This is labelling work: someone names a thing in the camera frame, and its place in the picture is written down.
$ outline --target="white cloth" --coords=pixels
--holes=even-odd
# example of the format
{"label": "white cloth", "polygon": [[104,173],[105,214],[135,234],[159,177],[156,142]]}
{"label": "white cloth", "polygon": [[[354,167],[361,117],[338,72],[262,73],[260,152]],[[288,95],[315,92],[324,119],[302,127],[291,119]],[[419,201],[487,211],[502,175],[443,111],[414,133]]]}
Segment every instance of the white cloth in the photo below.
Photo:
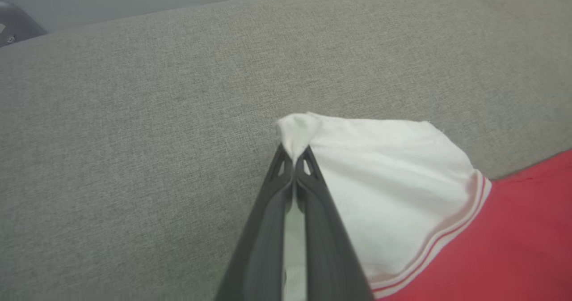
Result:
{"label": "white cloth", "polygon": [[[292,160],[311,146],[376,297],[422,271],[490,191],[490,181],[429,122],[307,113],[280,119],[278,128]],[[286,216],[289,301],[306,295],[302,224],[302,214]]]}

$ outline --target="black object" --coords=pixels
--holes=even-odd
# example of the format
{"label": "black object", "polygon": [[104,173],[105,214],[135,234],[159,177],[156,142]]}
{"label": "black object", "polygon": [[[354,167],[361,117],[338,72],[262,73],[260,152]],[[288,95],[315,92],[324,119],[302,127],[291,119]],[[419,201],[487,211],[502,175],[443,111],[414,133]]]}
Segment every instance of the black object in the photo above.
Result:
{"label": "black object", "polygon": [[284,217],[294,193],[306,218],[307,300],[373,301],[312,150],[306,148],[293,167],[282,145],[276,150],[215,301],[282,300]]}
{"label": "black object", "polygon": [[22,9],[0,0],[0,47],[44,34]]}

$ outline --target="couch cushion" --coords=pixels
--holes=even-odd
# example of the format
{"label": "couch cushion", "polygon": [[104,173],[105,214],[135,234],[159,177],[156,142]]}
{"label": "couch cushion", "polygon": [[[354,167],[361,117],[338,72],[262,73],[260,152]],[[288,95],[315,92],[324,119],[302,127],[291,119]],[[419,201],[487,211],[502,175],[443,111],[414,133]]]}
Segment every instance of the couch cushion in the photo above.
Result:
{"label": "couch cushion", "polygon": [[212,297],[313,111],[428,120],[490,178],[572,147],[572,0],[235,0],[0,49],[0,295]]}

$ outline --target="red fabric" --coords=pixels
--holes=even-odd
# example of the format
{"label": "red fabric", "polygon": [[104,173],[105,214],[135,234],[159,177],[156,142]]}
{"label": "red fabric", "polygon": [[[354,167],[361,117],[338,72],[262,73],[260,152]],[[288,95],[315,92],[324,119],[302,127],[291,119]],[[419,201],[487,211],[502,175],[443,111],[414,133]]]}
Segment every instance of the red fabric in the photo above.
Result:
{"label": "red fabric", "polygon": [[572,150],[495,181],[473,223],[384,301],[572,301]]}

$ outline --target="gray couch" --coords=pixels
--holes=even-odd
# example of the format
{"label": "gray couch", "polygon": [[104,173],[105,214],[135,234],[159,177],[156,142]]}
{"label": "gray couch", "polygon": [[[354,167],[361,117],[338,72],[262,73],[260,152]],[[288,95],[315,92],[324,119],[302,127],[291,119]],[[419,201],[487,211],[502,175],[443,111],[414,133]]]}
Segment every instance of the gray couch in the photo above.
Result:
{"label": "gray couch", "polygon": [[2,299],[211,299],[313,111],[428,120],[491,179],[572,148],[572,0],[233,0],[0,49]]}

